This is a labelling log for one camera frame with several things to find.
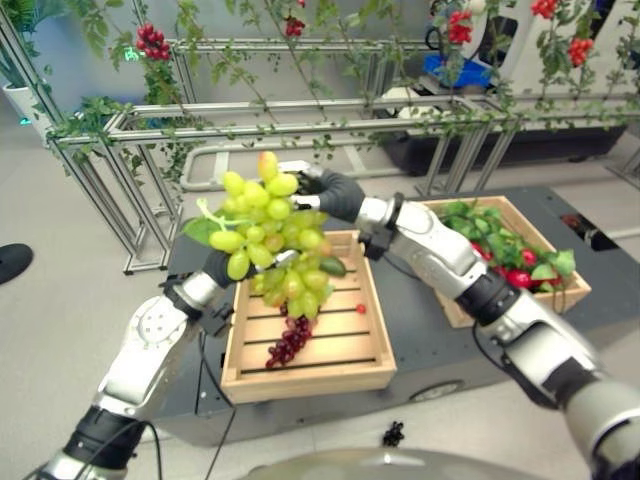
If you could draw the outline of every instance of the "white pot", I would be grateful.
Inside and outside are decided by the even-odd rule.
[[[2,91],[18,115],[27,117],[31,121],[31,125],[36,129],[40,138],[42,138],[42,144],[46,146],[47,130],[51,128],[51,122],[46,115],[33,108],[33,105],[38,102],[33,96],[33,93],[31,93],[31,90],[29,90],[29,87],[12,88],[9,85],[5,85],[2,87]]]

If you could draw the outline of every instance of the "black glove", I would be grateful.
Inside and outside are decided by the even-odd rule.
[[[222,250],[212,250],[202,268],[202,271],[209,275],[213,280],[222,288],[227,288],[232,283],[242,281],[245,278],[253,277],[257,271],[253,264],[250,264],[249,271],[244,278],[240,280],[233,280],[227,274],[227,265],[229,264],[229,258],[231,255],[223,252]]]
[[[340,220],[355,222],[365,198],[360,185],[341,173],[306,165],[307,168],[297,172],[300,195],[291,197],[294,204],[301,210],[320,210]]]

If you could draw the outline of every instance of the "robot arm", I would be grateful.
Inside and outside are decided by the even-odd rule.
[[[295,256],[295,252],[283,252],[276,264],[286,264]],[[233,283],[226,274],[228,258],[213,251],[202,271],[167,287],[163,295],[136,310],[91,407],[39,478],[120,480],[126,476],[126,465],[146,422],[161,406],[186,346],[200,331],[197,320]]]
[[[399,194],[391,200],[365,197],[345,176],[293,167],[309,180],[304,193],[312,194],[295,198],[299,208],[354,222],[368,257],[391,251],[477,320],[480,332],[502,349],[505,373],[536,404],[563,411],[595,478],[616,478],[625,468],[635,476],[619,478],[640,478],[640,391],[610,378],[571,325],[488,269],[469,241],[426,206]]]

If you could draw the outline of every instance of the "grape stem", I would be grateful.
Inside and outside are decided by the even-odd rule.
[[[196,200],[196,205],[198,206],[198,208],[202,212],[202,215],[205,218],[211,220],[216,225],[218,225],[220,227],[220,230],[222,230],[223,232],[226,232],[227,231],[227,227],[229,227],[229,226],[241,225],[243,223],[251,223],[251,220],[225,220],[224,218],[216,217],[209,210],[209,207],[208,207],[207,203],[208,202],[207,202],[206,198],[199,198],[199,199]]]

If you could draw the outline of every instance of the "small black object on floor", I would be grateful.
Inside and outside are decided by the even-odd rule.
[[[33,260],[33,250],[22,243],[0,247],[0,285],[16,278]]]
[[[391,428],[384,432],[384,437],[382,438],[382,446],[383,447],[397,447],[400,443],[400,440],[404,438],[402,434],[402,429],[404,428],[404,423],[402,422],[393,422]]]

